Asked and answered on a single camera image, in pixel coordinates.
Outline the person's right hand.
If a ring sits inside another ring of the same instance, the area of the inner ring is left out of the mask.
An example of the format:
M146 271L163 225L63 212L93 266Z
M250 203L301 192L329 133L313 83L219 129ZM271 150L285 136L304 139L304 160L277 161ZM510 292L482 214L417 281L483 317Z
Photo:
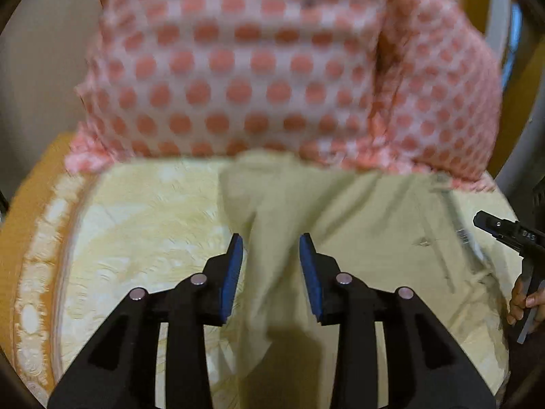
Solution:
M511 300L509 301L509 312L506 317L508 324L514 326L516 322L523 319L524 311L527 309L537 310L531 329L531 331L534 331L545 319L545 290L540 289L527 297L523 293L522 277L519 276L512 289Z

